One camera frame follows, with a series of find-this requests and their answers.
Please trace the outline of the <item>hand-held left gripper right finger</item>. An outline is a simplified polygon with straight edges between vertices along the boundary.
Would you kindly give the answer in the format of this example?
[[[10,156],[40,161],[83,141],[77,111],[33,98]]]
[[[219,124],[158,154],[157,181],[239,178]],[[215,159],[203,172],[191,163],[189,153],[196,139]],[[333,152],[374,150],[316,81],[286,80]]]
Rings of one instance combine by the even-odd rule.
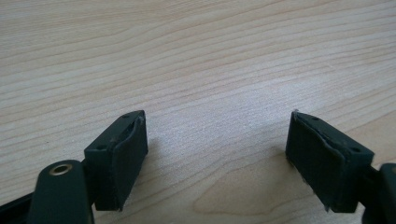
[[[327,209],[353,213],[374,152],[317,117],[291,113],[286,157]]]

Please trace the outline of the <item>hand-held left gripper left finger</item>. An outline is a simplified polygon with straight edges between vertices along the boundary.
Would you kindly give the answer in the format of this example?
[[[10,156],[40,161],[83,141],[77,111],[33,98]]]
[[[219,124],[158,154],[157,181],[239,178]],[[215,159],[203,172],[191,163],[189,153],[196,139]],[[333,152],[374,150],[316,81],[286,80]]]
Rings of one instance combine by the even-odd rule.
[[[121,211],[149,152],[144,110],[124,114],[84,149],[90,203]]]

